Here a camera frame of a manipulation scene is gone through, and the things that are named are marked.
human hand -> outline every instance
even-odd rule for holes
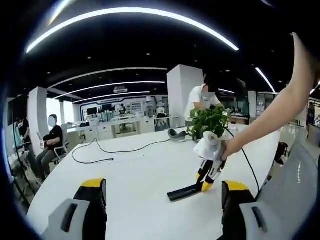
[[[48,141],[46,141],[46,144],[47,145],[53,145],[54,143],[52,142],[52,140],[48,140]]]
[[[225,150],[222,154],[222,161],[226,161],[229,156],[235,154],[241,150],[243,146],[240,142],[237,141],[236,138],[232,138],[231,140],[225,143]]]

jeans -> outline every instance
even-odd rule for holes
[[[36,163],[39,168],[39,176],[42,180],[46,179],[45,174],[48,176],[50,174],[49,163],[55,159],[57,155],[52,150],[44,150],[36,157]]]
[[[32,148],[32,144],[24,145],[24,150],[29,151],[28,156],[26,156],[26,161],[30,164],[31,170],[34,173],[34,175],[39,178],[39,169],[34,153],[34,149]]]

potted plant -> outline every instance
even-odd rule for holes
[[[223,107],[190,111],[192,122],[187,126],[187,132],[195,142],[203,138],[205,131],[213,132],[220,138],[228,127],[228,116],[224,114]]]

gray headset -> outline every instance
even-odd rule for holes
[[[176,130],[169,129],[168,130],[168,135],[169,135],[171,140],[173,140],[175,142],[178,142],[178,141],[185,140],[185,138],[187,136],[187,132],[186,131],[182,131],[180,133],[177,133]]]

black ceiling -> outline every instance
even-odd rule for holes
[[[234,84],[236,79],[244,81],[248,90],[271,92],[255,67],[265,73],[276,92],[291,79],[294,45],[290,27],[259,0],[77,0],[50,26],[47,24],[49,14],[42,21],[38,19],[38,27],[30,35],[29,42],[68,19],[115,7],[159,9],[188,17],[222,34],[239,51],[194,26],[163,16],[141,13],[96,16],[59,30],[28,54],[23,54],[14,76],[20,84],[11,87],[11,95],[27,94],[37,86],[49,88],[79,75],[117,68],[167,70],[108,71],[79,77],[54,88],[72,92],[110,83],[166,81],[167,72],[179,64],[203,69],[207,82],[234,92],[238,91]],[[167,93],[165,84],[126,87],[129,92]],[[74,95],[86,99],[112,93],[113,87],[109,86]],[[56,96],[56,93],[49,94],[52,98]],[[320,90],[316,90],[312,97],[320,98]]]

